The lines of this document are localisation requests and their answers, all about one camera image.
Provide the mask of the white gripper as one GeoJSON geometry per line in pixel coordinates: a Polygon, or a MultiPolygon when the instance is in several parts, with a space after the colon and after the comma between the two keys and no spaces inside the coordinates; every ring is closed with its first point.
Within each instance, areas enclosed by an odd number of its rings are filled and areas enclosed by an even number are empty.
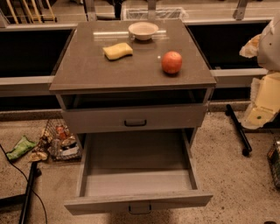
{"type": "MultiPolygon", "coordinates": [[[[244,45],[239,54],[245,58],[258,55],[261,35],[255,35],[244,45]]],[[[280,111],[280,73],[269,73],[251,83],[250,105],[241,119],[241,125],[250,130],[262,128],[280,111]]]]}

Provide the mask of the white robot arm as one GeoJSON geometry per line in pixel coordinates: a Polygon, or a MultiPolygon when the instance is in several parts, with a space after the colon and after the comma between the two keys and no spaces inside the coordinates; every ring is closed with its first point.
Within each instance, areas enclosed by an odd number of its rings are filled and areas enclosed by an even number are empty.
{"type": "Polygon", "coordinates": [[[250,104],[241,125],[250,130],[272,122],[280,112],[280,14],[276,14],[261,34],[244,45],[239,54],[245,58],[257,57],[260,67],[267,70],[261,79],[251,82],[250,104]]]}

